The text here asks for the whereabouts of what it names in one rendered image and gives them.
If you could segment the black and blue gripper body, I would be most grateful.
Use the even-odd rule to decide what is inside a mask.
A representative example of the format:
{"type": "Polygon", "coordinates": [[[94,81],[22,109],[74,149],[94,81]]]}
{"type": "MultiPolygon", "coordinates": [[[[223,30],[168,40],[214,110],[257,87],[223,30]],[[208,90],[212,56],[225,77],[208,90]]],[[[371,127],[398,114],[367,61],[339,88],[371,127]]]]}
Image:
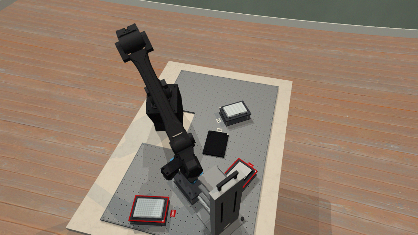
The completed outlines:
{"type": "Polygon", "coordinates": [[[197,178],[199,177],[199,176],[197,176],[197,177],[194,177],[194,178],[190,178],[188,175],[187,175],[187,173],[183,173],[182,172],[182,170],[180,170],[180,172],[182,173],[182,175],[184,175],[184,177],[186,177],[186,179],[190,182],[190,183],[193,183],[195,180],[197,180],[197,178]]]}

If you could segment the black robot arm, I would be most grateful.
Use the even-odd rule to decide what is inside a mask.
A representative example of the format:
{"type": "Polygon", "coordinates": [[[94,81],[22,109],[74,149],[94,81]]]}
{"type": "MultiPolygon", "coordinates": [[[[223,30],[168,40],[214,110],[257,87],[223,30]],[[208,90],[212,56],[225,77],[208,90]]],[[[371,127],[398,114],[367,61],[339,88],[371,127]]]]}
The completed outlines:
{"type": "Polygon", "coordinates": [[[187,173],[190,178],[199,176],[203,169],[194,154],[194,137],[192,133],[187,134],[169,103],[170,97],[172,97],[172,89],[168,87],[165,79],[160,81],[157,78],[152,68],[148,53],[154,49],[147,34],[145,31],[140,32],[135,23],[127,26],[127,29],[123,28],[116,31],[116,34],[119,40],[115,43],[116,48],[124,62],[131,60],[137,67],[145,83],[146,87],[144,89],[152,103],[151,107],[158,109],[170,140],[169,144],[175,154],[171,162],[161,167],[163,177],[166,180],[172,180],[179,169],[184,174],[187,173]],[[145,49],[142,49],[144,47],[145,49]]]}

